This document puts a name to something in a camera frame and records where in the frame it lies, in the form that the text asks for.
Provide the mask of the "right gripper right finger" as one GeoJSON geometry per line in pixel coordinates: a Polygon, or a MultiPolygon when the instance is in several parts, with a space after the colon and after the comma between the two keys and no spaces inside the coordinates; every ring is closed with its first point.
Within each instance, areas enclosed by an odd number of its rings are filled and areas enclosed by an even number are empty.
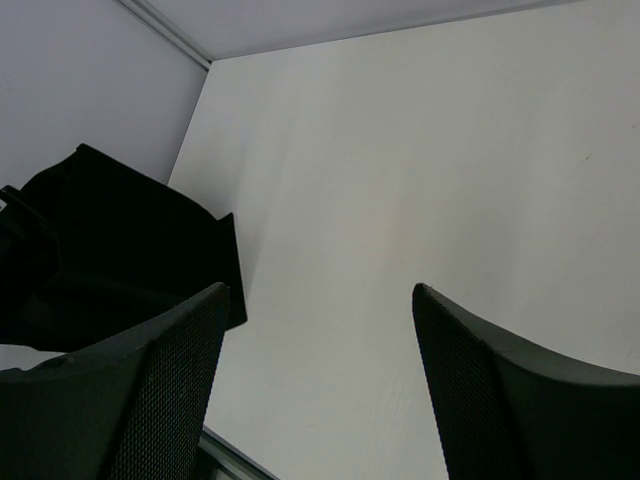
{"type": "Polygon", "coordinates": [[[638,376],[544,348],[425,284],[412,312],[449,478],[638,478],[638,376]]]}

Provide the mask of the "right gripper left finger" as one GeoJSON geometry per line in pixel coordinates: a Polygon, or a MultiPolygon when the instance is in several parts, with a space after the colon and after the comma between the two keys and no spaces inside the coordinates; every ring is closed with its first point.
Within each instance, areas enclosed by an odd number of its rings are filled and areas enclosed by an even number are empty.
{"type": "Polygon", "coordinates": [[[229,309],[217,283],[86,348],[2,371],[2,478],[190,478],[229,309]]]}

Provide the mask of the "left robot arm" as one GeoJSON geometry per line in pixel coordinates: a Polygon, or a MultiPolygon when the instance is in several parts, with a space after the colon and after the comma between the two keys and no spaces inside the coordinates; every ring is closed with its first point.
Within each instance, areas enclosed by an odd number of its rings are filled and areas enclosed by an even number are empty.
{"type": "Polygon", "coordinates": [[[54,214],[59,193],[25,185],[1,189],[1,279],[39,285],[59,270],[54,214]]]}

